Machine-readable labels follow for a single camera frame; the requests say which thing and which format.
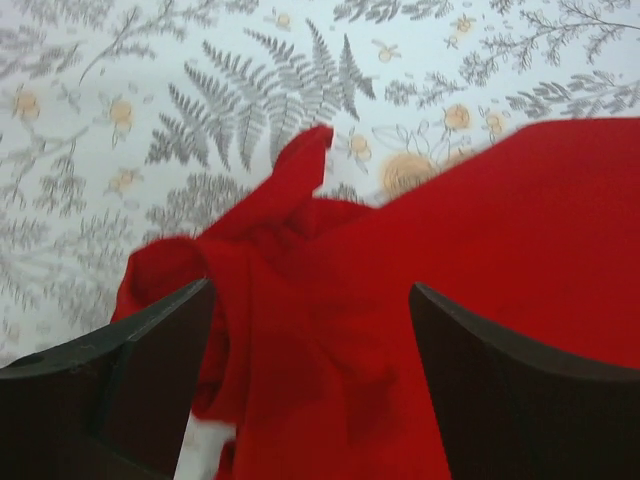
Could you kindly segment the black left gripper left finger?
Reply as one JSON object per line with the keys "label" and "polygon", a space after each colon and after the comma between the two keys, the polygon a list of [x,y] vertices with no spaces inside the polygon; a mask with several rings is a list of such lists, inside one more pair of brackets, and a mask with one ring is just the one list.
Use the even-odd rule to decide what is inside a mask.
{"label": "black left gripper left finger", "polygon": [[2,478],[173,478],[213,306],[198,280],[2,368]]}

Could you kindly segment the red t shirt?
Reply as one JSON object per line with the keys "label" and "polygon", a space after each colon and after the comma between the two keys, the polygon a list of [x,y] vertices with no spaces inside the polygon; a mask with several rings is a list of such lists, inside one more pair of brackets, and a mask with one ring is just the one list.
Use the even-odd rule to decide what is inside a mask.
{"label": "red t shirt", "polygon": [[423,283],[563,350],[639,363],[639,122],[538,123],[380,208],[315,196],[333,132],[195,237],[134,252],[122,320],[210,279],[192,410],[221,479],[445,479],[409,314]]}

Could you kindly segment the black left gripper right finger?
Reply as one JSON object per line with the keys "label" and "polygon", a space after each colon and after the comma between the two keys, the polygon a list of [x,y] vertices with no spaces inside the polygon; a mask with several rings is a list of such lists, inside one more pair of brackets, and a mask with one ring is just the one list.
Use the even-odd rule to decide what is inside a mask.
{"label": "black left gripper right finger", "polygon": [[638,370],[547,346],[422,284],[409,305],[452,478],[638,478]]}

